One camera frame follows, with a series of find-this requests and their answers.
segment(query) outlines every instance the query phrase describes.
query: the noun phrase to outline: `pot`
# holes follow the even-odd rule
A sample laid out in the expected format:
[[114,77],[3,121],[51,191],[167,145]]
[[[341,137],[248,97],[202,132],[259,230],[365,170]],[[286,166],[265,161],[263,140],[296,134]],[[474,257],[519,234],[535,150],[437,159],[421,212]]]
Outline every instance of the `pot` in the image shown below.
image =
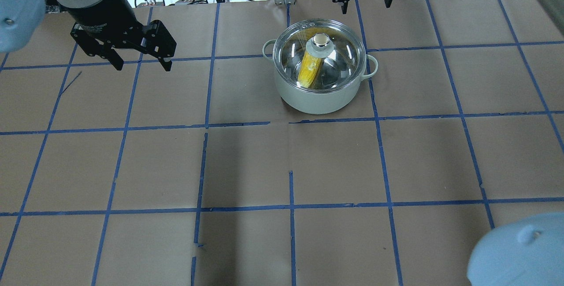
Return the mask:
[[[272,44],[271,58],[265,49]],[[278,39],[264,43],[262,55],[274,63],[280,97],[298,111],[312,115],[341,109],[355,97],[361,81],[378,71],[378,61],[367,55],[354,31],[330,19],[308,19],[291,25]],[[367,59],[375,65],[369,74]]]

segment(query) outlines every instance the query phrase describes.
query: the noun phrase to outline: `corn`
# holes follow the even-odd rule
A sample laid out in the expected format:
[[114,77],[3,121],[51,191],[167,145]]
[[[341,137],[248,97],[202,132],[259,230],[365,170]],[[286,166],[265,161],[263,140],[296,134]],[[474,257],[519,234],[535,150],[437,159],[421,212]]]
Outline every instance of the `corn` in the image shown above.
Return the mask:
[[308,51],[305,51],[300,73],[298,74],[298,83],[304,88],[310,88],[318,76],[322,63],[322,58],[313,57]]

